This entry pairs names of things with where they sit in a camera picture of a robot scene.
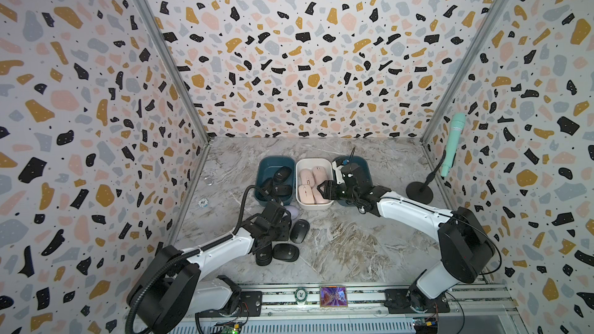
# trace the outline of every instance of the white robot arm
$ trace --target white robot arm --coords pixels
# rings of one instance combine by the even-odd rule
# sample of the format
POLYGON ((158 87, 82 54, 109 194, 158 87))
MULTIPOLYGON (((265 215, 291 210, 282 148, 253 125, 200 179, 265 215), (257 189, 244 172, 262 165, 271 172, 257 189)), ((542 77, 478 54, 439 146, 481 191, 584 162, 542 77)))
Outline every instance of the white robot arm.
MULTIPOLYGON (((439 242, 441 260, 422 272, 408 289, 404 304, 413 310, 424 312, 445 290, 459 282, 473 282, 494 255, 493 242, 468 209, 437 209, 386 187, 372 186, 354 163, 336 170, 338 181, 326 181, 318 186, 323 197, 352 202, 360 213, 397 220, 439 242)), ((282 205, 268 202, 262 214, 241 222, 245 198, 251 188, 261 191, 255 186, 246 189, 233 232, 204 246, 183 250, 167 246, 159 251, 127 297, 131 307, 127 334, 135 334, 132 329, 135 315, 148 326, 143 333, 165 334, 188 312, 219 310, 226 315, 235 312, 239 286, 226 276, 208 282, 200 280, 221 265, 278 241, 282 229, 291 221, 290 213, 282 205)))

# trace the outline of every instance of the round stand base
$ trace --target round stand base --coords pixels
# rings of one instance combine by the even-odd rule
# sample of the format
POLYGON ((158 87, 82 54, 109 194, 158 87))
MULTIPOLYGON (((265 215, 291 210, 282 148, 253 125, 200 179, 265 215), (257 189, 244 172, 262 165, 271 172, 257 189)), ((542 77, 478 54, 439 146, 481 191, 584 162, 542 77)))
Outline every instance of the round stand base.
POLYGON ((408 186, 406 186, 406 196, 414 201, 418 201, 419 203, 428 204, 433 200, 433 191, 429 188, 429 186, 423 189, 424 183, 423 182, 411 182, 408 186))

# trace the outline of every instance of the black computer mouse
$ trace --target black computer mouse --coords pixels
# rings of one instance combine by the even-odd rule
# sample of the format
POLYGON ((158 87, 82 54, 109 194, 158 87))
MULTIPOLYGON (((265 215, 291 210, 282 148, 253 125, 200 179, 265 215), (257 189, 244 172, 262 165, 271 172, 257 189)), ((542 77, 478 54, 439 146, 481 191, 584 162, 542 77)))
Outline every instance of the black computer mouse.
POLYGON ((303 239, 305 239, 305 236, 307 236, 308 231, 309 231, 309 222, 306 221, 305 219, 300 219, 297 222, 295 222, 295 225, 293 226, 293 229, 291 230, 291 234, 289 235, 289 238, 295 244, 301 244, 301 242, 303 242, 303 239))
POLYGON ((274 183, 282 183, 290 177, 293 170, 290 167, 282 167, 276 171, 276 173, 272 176, 274 178, 274 183))
POLYGON ((272 262, 272 244, 257 249, 254 253, 256 256, 256 264, 259 266, 267 266, 272 262))
POLYGON ((285 197, 293 195, 293 186, 290 184, 275 184, 270 192, 272 196, 285 197))
POLYGON ((299 258, 299 248, 292 244, 276 244, 272 249, 272 258, 283 262, 294 262, 299 258))

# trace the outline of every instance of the plastic bin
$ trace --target plastic bin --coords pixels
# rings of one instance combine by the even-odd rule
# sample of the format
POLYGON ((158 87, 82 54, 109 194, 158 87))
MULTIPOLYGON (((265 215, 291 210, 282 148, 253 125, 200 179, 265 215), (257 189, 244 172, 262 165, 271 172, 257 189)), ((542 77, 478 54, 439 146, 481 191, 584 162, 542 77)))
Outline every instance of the plastic bin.
MULTIPOLYGON (((333 162, 337 161, 337 160, 343 161, 343 160, 348 160, 348 159, 349 159, 349 155, 337 156, 332 161, 333 162)), ((363 168, 367 178, 369 178, 369 184, 373 185, 373 181, 371 180, 371 173, 369 172, 369 166, 367 165, 367 161, 365 159, 363 159, 361 156, 353 156, 353 158, 351 159, 351 162, 354 162, 355 164, 357 164, 361 168, 363 168)), ((336 173, 334 171, 332 171, 332 176, 333 176, 334 180, 336 180, 336 173)), ((338 200, 338 204, 341 204, 342 206, 356 206, 355 204, 347 204, 346 201, 344 201, 344 200, 338 200)))
MULTIPOLYGON (((293 170, 293 173, 287 178, 287 180, 283 183, 290 185, 293 188, 293 194, 295 193, 295 160, 289 158, 288 156, 267 156, 260 161, 260 165, 258 166, 258 175, 256 176, 256 185, 258 187, 262 186, 265 180, 271 178, 277 170, 282 167, 290 167, 293 170)), ((254 190, 254 197, 262 206, 266 206, 267 201, 260 195, 259 192, 254 190)), ((280 200, 283 204, 288 205, 291 204, 291 200, 293 199, 293 195, 291 196, 284 196, 281 197, 280 200)))
MULTIPOLYGON (((326 169, 326 175, 328 176, 328 179, 332 178, 332 164, 330 161, 321 158, 301 159, 297 162, 297 166, 295 167, 295 183, 297 183, 296 187, 301 185, 301 179, 299 178, 299 172, 301 169, 311 169, 313 167, 323 167, 326 169)), ((331 200, 328 204, 303 204, 299 199, 299 191, 295 191, 295 198, 297 199, 299 207, 304 211, 323 211, 334 204, 334 200, 331 200)))

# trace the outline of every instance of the mounting plate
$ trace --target mounting plate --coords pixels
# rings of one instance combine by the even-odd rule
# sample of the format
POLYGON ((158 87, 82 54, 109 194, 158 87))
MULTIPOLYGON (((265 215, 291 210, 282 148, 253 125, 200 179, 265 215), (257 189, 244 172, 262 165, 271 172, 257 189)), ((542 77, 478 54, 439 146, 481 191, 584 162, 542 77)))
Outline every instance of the mounting plate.
MULTIPOLYGON (((412 310, 410 307, 410 303, 408 298, 406 297, 406 292, 408 289, 386 289, 384 290, 385 293, 385 303, 393 303, 396 307, 388 307, 388 312, 390 314, 396 313, 418 313, 412 310)), ((444 293, 442 293, 439 297, 435 299, 437 303, 437 310, 440 313, 448 313, 450 311, 450 305, 448 304, 447 300, 444 302, 443 297, 445 297, 444 293)), ((431 307, 427 309, 426 313, 434 313, 435 307, 431 307)))
MULTIPOLYGON (((260 310, 262 309, 262 292, 261 291, 242 291, 239 294, 239 306, 241 308, 241 312, 239 314, 238 320, 241 320, 242 317, 256 317, 260 315, 260 310)), ((200 313, 200 317, 224 317, 228 320, 233 319, 235 315, 232 316, 223 316, 219 313, 218 310, 209 310, 200 313)))

